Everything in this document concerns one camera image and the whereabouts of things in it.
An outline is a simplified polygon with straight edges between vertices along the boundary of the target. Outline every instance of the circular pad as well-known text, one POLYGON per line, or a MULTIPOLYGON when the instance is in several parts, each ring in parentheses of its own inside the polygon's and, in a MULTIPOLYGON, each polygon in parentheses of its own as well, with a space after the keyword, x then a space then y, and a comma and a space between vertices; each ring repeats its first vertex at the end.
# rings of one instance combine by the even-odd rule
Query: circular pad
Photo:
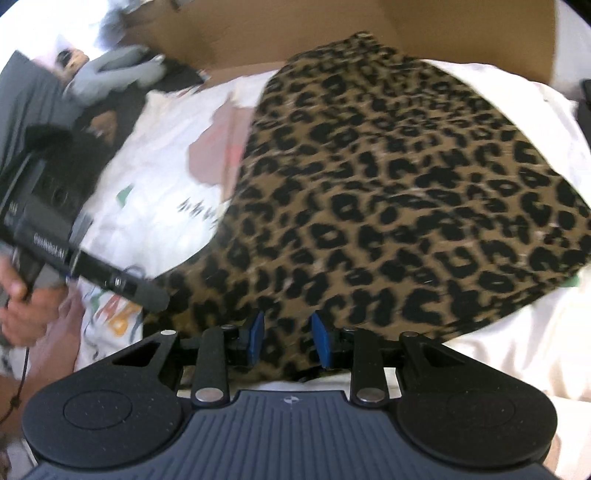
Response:
POLYGON ((81 393, 68 400, 64 407, 64 417, 74 427, 101 430, 125 421, 131 410, 131 400, 125 395, 99 390, 81 393))

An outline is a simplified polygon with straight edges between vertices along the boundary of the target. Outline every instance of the white fabric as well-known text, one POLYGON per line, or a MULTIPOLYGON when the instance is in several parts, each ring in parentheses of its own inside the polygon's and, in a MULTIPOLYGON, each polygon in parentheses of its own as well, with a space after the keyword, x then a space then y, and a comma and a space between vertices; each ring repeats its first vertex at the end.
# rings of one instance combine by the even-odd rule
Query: white fabric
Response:
MULTIPOLYGON (((87 202, 95 221, 82 247, 153 278, 207 245, 226 204, 220 186, 200 184, 189 174, 189 145, 211 126, 214 112, 229 96, 239 106, 255 107, 274 73, 192 95, 151 92, 133 133, 87 202)), ((139 307, 83 280, 80 291, 86 313, 77 369, 142 336, 139 307)))
POLYGON ((582 100, 580 82, 591 78, 591 27, 563 0, 556 0, 556 46, 550 85, 582 100))

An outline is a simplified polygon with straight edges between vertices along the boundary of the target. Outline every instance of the cardboard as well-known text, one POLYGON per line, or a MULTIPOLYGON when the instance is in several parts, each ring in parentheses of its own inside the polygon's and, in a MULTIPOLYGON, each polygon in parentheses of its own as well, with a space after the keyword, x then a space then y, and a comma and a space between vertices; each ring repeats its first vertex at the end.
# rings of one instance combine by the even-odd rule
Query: cardboard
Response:
POLYGON ((552 72, 554 0, 181 3, 152 0, 129 14, 126 42, 147 44, 206 69, 214 77, 211 83, 258 73, 362 30, 419 58, 490 63, 544 83, 552 72))

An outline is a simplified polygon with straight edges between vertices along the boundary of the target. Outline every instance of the leopard print fabric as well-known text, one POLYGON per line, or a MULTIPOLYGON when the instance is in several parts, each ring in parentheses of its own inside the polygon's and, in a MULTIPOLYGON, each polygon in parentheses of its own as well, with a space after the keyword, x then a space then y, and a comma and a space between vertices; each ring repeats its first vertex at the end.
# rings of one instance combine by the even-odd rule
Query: leopard print fabric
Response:
POLYGON ((589 260, 589 208, 470 87, 367 33, 299 54, 267 84, 211 243, 162 277, 146 333, 265 312, 251 380, 317 362, 307 319, 448 340, 589 260))

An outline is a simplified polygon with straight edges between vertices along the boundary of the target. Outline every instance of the bed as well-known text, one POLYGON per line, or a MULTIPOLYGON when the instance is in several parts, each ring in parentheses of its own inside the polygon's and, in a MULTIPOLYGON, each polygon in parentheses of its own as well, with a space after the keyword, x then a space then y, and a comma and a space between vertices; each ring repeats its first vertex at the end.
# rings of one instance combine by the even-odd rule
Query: bed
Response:
MULTIPOLYGON (((573 22, 586 30, 579 20, 569 17, 564 4, 557 3, 557 8, 559 33, 568 32, 573 22)), ((559 40, 558 66, 569 62, 560 53, 565 42, 559 40)), ((556 89, 551 89, 491 66, 437 65, 472 85, 516 123, 591 205, 589 146, 574 119, 575 106, 557 91, 577 98, 576 85, 587 73, 566 75, 568 67, 557 67, 560 71, 555 72, 552 83, 556 89)), ((212 118, 228 100, 237 108, 256 106, 273 73, 240 77, 197 93, 151 92, 139 120, 87 204, 95 224, 84 247, 121 268, 155 277, 206 245, 227 206, 224 191, 228 185, 221 177, 216 183, 213 177, 203 182, 189 175, 190 147, 212 127, 212 118)), ((79 288, 86 306, 77 365, 82 368, 141 338, 142 327, 137 306, 84 281, 79 288)), ((547 465, 565 480, 585 480, 591 473, 591 353, 586 346, 591 335, 591 324, 586 321, 590 307, 591 268, 586 267, 571 282, 534 304, 449 342, 452 348, 550 396, 559 425, 547 465)), ((16 352, 12 360, 18 364, 22 357, 16 352)), ((388 379, 391 394, 399 394, 393 372, 388 372, 388 379)), ((276 382, 249 387, 347 391, 348 381, 347 375, 340 375, 305 384, 276 382)))

